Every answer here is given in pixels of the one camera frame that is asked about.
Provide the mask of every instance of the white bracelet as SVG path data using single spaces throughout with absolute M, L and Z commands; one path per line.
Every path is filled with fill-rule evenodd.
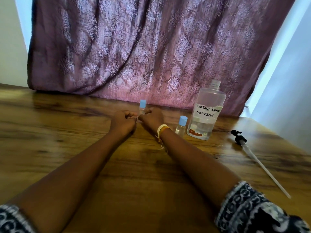
M 157 138 L 158 138 L 159 140 L 160 140 L 160 135 L 159 135 L 159 133 L 160 133 L 160 131 L 161 131 L 161 129 L 162 129 L 163 127 L 168 127 L 168 125 L 162 124 L 160 127 L 158 127 L 158 136 L 157 136 Z

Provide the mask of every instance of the small plastic bottle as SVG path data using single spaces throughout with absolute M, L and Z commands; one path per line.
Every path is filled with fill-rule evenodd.
M 140 103 L 139 103 L 139 115 L 145 114 L 146 103 L 147 103 L 146 100 L 140 100 Z
M 180 137 L 183 137 L 185 134 L 187 120 L 188 118 L 186 116 L 181 115 L 175 130 L 175 133 Z
M 201 88 L 194 104 L 187 134 L 208 140 L 217 117 L 226 99 L 226 93 L 219 91 L 220 81 L 212 80 L 208 88 Z

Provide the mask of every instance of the wooden table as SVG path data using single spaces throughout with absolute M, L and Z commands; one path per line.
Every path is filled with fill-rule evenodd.
M 117 110 L 137 103 L 0 88 L 0 203 L 108 132 Z M 189 111 L 164 108 L 175 128 Z M 234 144 L 232 129 L 292 195 Z M 220 117 L 211 138 L 184 138 L 286 209 L 311 222 L 311 157 L 249 118 Z M 113 154 L 66 232 L 217 232 L 208 201 L 140 124 Z

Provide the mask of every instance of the damask pattern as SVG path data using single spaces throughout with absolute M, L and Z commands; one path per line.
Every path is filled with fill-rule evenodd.
M 214 78 L 238 115 L 293 2 L 34 0 L 28 85 L 190 109 Z

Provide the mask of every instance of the handwritten label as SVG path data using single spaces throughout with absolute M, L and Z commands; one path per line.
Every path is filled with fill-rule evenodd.
M 196 103 L 193 108 L 192 120 L 200 123 L 215 123 L 221 109 L 222 106 L 206 107 Z

